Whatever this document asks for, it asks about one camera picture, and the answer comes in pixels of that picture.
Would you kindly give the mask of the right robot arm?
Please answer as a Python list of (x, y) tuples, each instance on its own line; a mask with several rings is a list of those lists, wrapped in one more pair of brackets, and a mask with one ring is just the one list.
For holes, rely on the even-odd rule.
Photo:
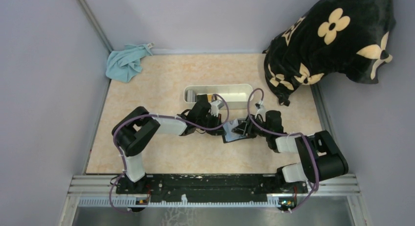
[(308, 136), (289, 135), (284, 132), (279, 111), (271, 110), (264, 116), (249, 115), (238, 120), (231, 132), (244, 138), (264, 137), (275, 153), (298, 154), (299, 162), (278, 168), (277, 174), (283, 183), (318, 183), (349, 171), (346, 158), (327, 130)]

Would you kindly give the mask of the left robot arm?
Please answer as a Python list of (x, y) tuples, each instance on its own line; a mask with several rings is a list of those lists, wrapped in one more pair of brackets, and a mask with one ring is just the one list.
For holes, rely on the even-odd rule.
[(212, 136), (225, 135), (225, 123), (220, 110), (230, 108), (218, 94), (209, 101), (206, 94), (198, 95), (191, 109), (175, 116), (150, 113), (145, 107), (136, 107), (112, 130), (113, 143), (123, 161), (123, 174), (136, 183), (145, 176), (142, 151), (154, 135), (187, 136), (198, 131)]

